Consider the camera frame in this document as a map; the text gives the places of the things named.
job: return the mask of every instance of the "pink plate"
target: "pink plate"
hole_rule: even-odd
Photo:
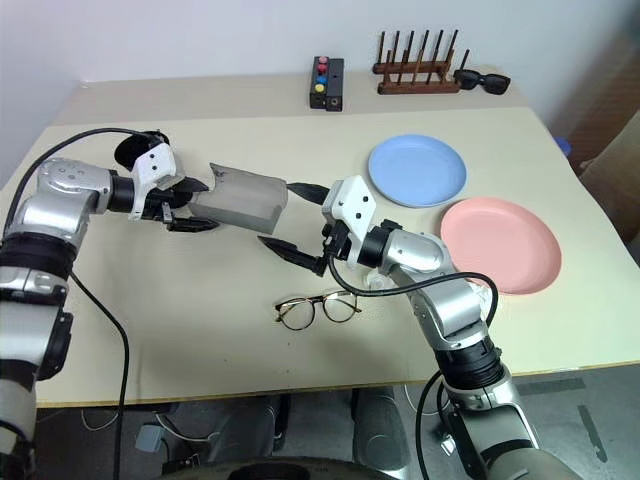
[[[515,203],[488,197],[464,200],[447,211],[440,233],[459,271],[488,275],[502,293],[538,292],[560,272],[556,237]]]

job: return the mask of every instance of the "gray floor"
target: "gray floor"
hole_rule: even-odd
[[[640,366],[629,366],[521,377],[517,384],[544,448],[558,455],[585,479],[632,480],[639,478],[640,472],[639,379]],[[409,388],[414,400],[417,400],[419,390],[418,386]],[[400,387],[396,388],[396,400],[413,455],[411,478],[417,479],[420,475],[413,447],[414,413]],[[206,435],[220,427],[225,412],[237,401],[184,403],[170,418],[187,435]],[[353,423],[349,401],[349,391],[294,395],[286,444],[278,454],[350,460]],[[583,420],[585,407],[595,426],[591,432],[587,431]],[[109,416],[108,412],[87,412],[87,420],[94,425]],[[113,426],[100,432],[88,432],[82,426],[77,409],[44,410],[39,412],[39,418],[36,478],[111,478]],[[122,477],[125,479],[150,479],[160,474],[164,451],[149,454],[134,448],[139,427],[152,422],[151,413],[126,415],[122,455]],[[456,454],[447,457],[433,438],[431,432],[438,425],[437,417],[425,417],[423,424],[425,456],[431,478],[467,478]],[[169,435],[166,439],[174,457],[186,456],[188,450],[184,442]]]

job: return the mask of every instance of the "glasses frame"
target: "glasses frame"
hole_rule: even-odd
[[[346,318],[345,320],[334,320],[333,318],[331,318],[331,315],[329,315],[329,312],[327,312],[327,300],[339,300],[338,296],[339,294],[347,294],[352,296],[355,299],[355,302],[353,305],[351,305],[350,303],[347,302],[341,302],[344,303],[345,305],[347,305],[349,308],[351,308],[353,311],[351,312],[351,315],[349,315],[348,318]],[[293,304],[292,308],[295,307],[296,305],[299,305],[301,303],[309,303],[311,304],[311,320],[309,321],[308,324],[306,324],[304,327],[301,328],[292,328],[289,325],[287,325],[287,322],[284,320],[284,315],[286,315],[287,312],[282,312],[282,307],[286,306],[286,305],[290,305]],[[360,313],[362,312],[361,309],[358,308],[358,296],[347,291],[347,290],[338,290],[336,292],[331,292],[331,293],[327,293],[326,295],[316,295],[314,297],[297,297],[297,298],[292,298],[290,300],[284,301],[282,303],[279,303],[277,305],[275,305],[275,309],[278,312],[278,318],[276,318],[276,322],[282,323],[286,328],[288,328],[289,330],[293,330],[295,332],[298,332],[300,330],[304,330],[305,328],[309,328],[311,326],[311,324],[313,323],[313,321],[316,318],[316,304],[318,303],[322,303],[322,310],[324,311],[325,316],[332,321],[333,323],[345,323],[348,322],[349,320],[351,320],[353,318],[353,316],[356,313]]]
[[[471,87],[463,87],[462,82],[460,81],[460,75],[462,75],[463,73],[467,73],[467,74],[473,74],[476,76],[476,79],[473,83],[473,86]],[[477,70],[470,70],[470,69],[462,69],[462,70],[456,70],[455,72],[453,72],[453,79],[456,81],[456,83],[458,83],[460,85],[460,88],[462,90],[473,90],[474,88],[476,88],[478,85],[482,85],[482,88],[484,88],[485,92],[490,93],[491,95],[502,95],[504,94],[507,89],[509,88],[509,85],[511,84],[511,79],[509,77],[505,77],[504,75],[498,75],[497,73],[487,73],[486,75],[481,74],[480,72],[478,72]],[[487,83],[487,80],[491,80],[491,79],[495,79],[495,80],[501,80],[504,82],[504,90],[501,92],[491,92],[489,90],[487,90],[487,87],[485,86],[485,84]]]

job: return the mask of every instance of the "table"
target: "table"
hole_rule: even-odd
[[[379,97],[375,82],[369,74],[348,74],[347,107],[339,114],[306,107],[304,75],[89,84],[0,192],[1,212],[38,153],[97,126],[161,129],[197,178],[210,178],[214,161],[327,186],[354,174],[368,182],[369,152],[390,136],[431,135],[457,150],[468,168],[467,185],[449,204],[476,195],[516,202],[542,218],[562,248],[553,285],[500,299],[492,338],[512,372],[637,362],[640,269],[517,90],[503,97],[481,89]],[[114,168],[121,138],[93,137],[65,156]],[[376,223],[389,218],[407,230],[437,233],[447,205],[408,209],[373,191]],[[290,195],[274,236],[319,254],[323,223],[319,207]],[[436,369],[404,296],[361,299],[363,312],[344,325],[321,315],[302,332],[274,323],[278,300],[335,284],[328,273],[319,278],[283,262],[256,233],[236,227],[171,233],[159,223],[107,213],[92,218],[75,271],[129,334],[128,403],[417,382]],[[360,282],[362,272],[348,278]],[[66,310],[75,315],[67,362],[37,384],[39,406],[116,403],[119,336],[77,288]]]

